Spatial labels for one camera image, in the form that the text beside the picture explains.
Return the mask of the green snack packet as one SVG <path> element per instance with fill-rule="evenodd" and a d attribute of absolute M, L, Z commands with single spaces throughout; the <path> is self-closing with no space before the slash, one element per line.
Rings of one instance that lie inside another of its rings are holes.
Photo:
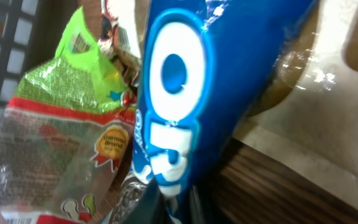
<path fill-rule="evenodd" d="M 0 119 L 1 223 L 90 222 L 131 141 L 135 104 L 77 9 Z"/>

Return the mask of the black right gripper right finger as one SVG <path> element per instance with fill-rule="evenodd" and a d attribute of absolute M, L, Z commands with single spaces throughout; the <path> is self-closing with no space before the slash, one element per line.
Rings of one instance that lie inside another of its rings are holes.
<path fill-rule="evenodd" d="M 190 216 L 192 224 L 227 224 L 229 219 L 212 198 L 205 185 L 193 185 L 190 190 Z"/>

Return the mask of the blue oreo packet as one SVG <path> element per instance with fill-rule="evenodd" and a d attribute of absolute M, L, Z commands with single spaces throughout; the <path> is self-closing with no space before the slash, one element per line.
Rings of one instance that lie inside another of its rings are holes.
<path fill-rule="evenodd" d="M 189 223 L 190 190 L 219 161 L 314 0 L 152 0 L 130 171 L 154 182 L 157 218 Z"/>

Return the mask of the beige pastry snack packet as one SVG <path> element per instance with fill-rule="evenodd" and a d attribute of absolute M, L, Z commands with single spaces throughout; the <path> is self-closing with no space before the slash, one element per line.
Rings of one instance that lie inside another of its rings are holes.
<path fill-rule="evenodd" d="M 205 185 L 229 223 L 358 223 L 358 70 L 345 60 L 358 1 L 315 1 Z M 111 223 L 148 184 L 128 162 Z"/>

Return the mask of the grey plastic mesh basket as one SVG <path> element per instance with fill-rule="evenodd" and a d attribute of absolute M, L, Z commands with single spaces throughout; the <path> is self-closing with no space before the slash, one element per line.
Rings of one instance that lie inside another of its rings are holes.
<path fill-rule="evenodd" d="M 0 1 L 0 117 L 24 72 L 51 59 L 78 0 Z"/>

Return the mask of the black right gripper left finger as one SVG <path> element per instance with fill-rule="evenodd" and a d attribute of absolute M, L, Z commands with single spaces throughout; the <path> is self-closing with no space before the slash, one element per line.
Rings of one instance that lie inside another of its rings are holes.
<path fill-rule="evenodd" d="M 152 179 L 137 205 L 122 224 L 169 224 L 165 203 L 157 181 Z"/>

